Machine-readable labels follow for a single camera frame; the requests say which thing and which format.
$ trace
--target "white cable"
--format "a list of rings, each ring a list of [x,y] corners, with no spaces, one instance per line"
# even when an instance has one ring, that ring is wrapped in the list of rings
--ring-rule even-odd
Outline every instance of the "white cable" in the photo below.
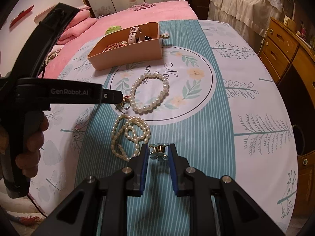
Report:
[[[265,32],[264,38],[263,38],[262,41],[261,41],[261,46],[260,46],[260,49],[259,49],[259,52],[257,53],[257,55],[260,53],[261,48],[262,48],[262,46],[264,45],[264,39],[265,39],[265,37],[266,37],[267,31]]]

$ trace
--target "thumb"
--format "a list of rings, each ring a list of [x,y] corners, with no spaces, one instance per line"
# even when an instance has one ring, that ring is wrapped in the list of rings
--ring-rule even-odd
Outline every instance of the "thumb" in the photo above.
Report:
[[[0,125],[0,153],[4,154],[8,145],[9,145],[9,134],[4,129],[4,127]]]

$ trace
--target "pink blanket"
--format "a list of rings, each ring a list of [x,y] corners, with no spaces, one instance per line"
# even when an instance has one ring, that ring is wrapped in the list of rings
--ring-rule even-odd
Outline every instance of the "pink blanket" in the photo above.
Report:
[[[59,55],[55,57],[46,67],[45,78],[56,79],[70,59],[86,42],[103,36],[110,26],[121,26],[128,28],[145,24],[147,22],[157,22],[175,19],[198,19],[190,8],[187,1],[170,1],[156,3],[155,6],[145,10],[120,11],[97,20],[96,24],[81,34],[78,38],[68,42]]]
[[[67,31],[71,27],[74,27],[75,25],[77,25],[81,21],[87,19],[89,16],[90,16],[90,11],[89,10],[79,11],[78,14],[75,15],[73,20],[71,20],[69,25],[66,27],[65,31]]]
[[[64,31],[63,34],[60,36],[57,44],[65,45],[66,43],[70,42],[71,40],[79,37],[83,34],[86,30],[88,30],[91,26],[93,26],[97,22],[95,18],[87,18],[86,20],[80,22],[78,25],[69,28],[67,31]]]

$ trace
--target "coiled pearl necklace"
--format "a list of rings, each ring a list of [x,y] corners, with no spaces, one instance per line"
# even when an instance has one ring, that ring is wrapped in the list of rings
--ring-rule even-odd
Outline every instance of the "coiled pearl necklace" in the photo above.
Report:
[[[137,90],[137,87],[143,82],[144,79],[160,79],[163,82],[163,90],[160,91],[159,95],[157,96],[157,98],[149,105],[147,106],[143,106],[140,107],[139,105],[136,104],[136,102],[134,101],[134,93]],[[132,85],[131,90],[130,90],[130,95],[129,95],[129,102],[130,102],[130,106],[132,107],[132,109],[135,112],[138,113],[143,113],[146,111],[151,111],[154,109],[154,107],[156,107],[159,103],[163,102],[163,99],[165,98],[165,95],[168,93],[169,91],[169,81],[167,80],[167,78],[159,73],[144,73],[143,75],[141,75]]]
[[[116,133],[117,127],[119,122],[122,119],[126,119],[127,122],[122,125],[122,127],[118,130]],[[143,131],[143,134],[141,136],[137,136],[136,130],[134,129],[133,125],[137,125],[141,130]],[[134,152],[131,157],[128,157],[124,148],[122,145],[118,144],[118,139],[121,134],[123,134],[125,137],[132,141],[135,145]],[[111,152],[118,158],[123,159],[124,161],[129,161],[131,158],[136,157],[140,153],[140,145],[139,142],[143,141],[145,144],[148,143],[149,139],[151,137],[151,130],[147,122],[140,117],[131,117],[130,115],[122,114],[118,116],[118,118],[114,122],[113,129],[111,131]],[[118,146],[118,149],[120,150],[120,153],[118,153],[115,150],[115,145]]]

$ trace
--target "wooden dresser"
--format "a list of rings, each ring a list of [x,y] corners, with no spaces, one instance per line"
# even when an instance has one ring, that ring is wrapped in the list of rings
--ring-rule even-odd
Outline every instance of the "wooden dresser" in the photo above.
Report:
[[[309,216],[315,207],[315,54],[271,18],[258,56],[279,89],[295,137],[298,188],[293,215]]]

